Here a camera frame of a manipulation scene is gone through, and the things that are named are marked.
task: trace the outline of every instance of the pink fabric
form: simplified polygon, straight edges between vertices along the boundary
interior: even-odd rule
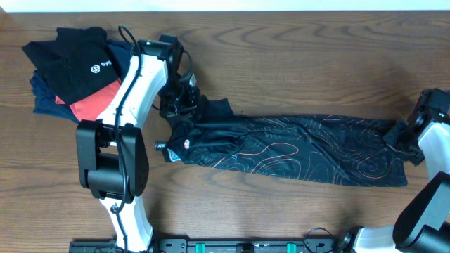
[[[70,109],[78,120],[96,120],[97,117],[109,106],[113,101],[115,94],[119,91],[121,81],[109,84],[100,91],[70,105]],[[55,103],[64,104],[58,96],[55,97]]]

